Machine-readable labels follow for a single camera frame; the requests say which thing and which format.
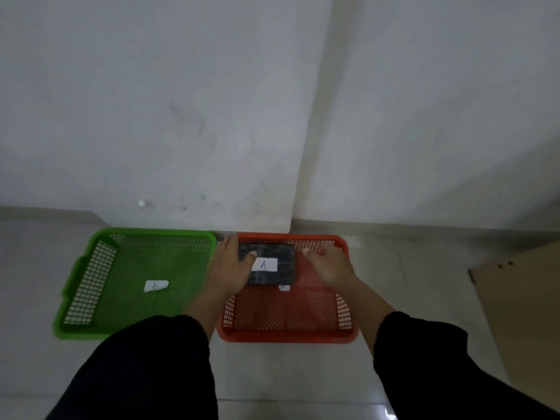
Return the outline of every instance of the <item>plastic basket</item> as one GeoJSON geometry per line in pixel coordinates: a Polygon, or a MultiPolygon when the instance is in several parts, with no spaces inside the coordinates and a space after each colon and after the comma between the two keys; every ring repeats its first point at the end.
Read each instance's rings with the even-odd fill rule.
{"type": "Polygon", "coordinates": [[[95,233],[62,290],[53,323],[60,339],[103,339],[152,315],[177,315],[202,286],[212,233],[107,228],[95,233]],[[144,292],[146,280],[167,289],[144,292]]]}
{"type": "Polygon", "coordinates": [[[217,330],[228,342],[349,343],[358,335],[346,302],[321,282],[302,251],[329,242],[348,255],[338,236],[240,233],[244,243],[285,243],[296,247],[296,282],[289,291],[275,285],[247,285],[231,297],[217,330]]]}

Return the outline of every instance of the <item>green plastic basket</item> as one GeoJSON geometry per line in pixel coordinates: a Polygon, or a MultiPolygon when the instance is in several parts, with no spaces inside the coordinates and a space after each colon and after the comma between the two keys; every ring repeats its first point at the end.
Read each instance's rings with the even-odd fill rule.
{"type": "Polygon", "coordinates": [[[95,233],[62,290],[53,331],[60,339],[104,339],[152,315],[177,315],[201,288],[212,233],[106,228],[95,233]],[[167,289],[144,292],[146,280],[167,289]]]}

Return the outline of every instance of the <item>left hand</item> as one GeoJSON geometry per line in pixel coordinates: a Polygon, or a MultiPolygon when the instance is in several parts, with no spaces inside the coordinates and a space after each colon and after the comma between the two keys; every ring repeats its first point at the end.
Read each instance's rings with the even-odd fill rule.
{"type": "Polygon", "coordinates": [[[256,252],[249,252],[243,261],[239,261],[239,238],[237,234],[226,236],[218,243],[214,256],[208,264],[204,287],[209,292],[218,292],[228,300],[239,293],[247,284],[251,267],[256,260],[256,252]]]}

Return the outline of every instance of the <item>red plastic basket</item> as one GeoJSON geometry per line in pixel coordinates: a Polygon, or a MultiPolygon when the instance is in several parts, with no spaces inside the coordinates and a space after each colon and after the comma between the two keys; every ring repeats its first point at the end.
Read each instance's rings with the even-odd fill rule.
{"type": "Polygon", "coordinates": [[[296,282],[288,292],[276,285],[247,285],[231,297],[217,330],[228,342],[349,343],[358,336],[348,305],[321,282],[302,251],[333,243],[348,256],[338,236],[239,233],[242,243],[283,243],[296,247],[296,282]]]}

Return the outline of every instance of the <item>black sleeve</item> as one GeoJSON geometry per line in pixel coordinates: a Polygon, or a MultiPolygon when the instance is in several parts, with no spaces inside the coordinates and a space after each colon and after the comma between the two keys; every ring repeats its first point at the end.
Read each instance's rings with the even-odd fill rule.
{"type": "Polygon", "coordinates": [[[550,408],[483,372],[457,326],[389,314],[377,332],[374,369],[399,420],[560,418],[550,408]]]}
{"type": "Polygon", "coordinates": [[[217,419],[209,355],[192,317],[140,321],[97,347],[47,419],[217,419]]]}

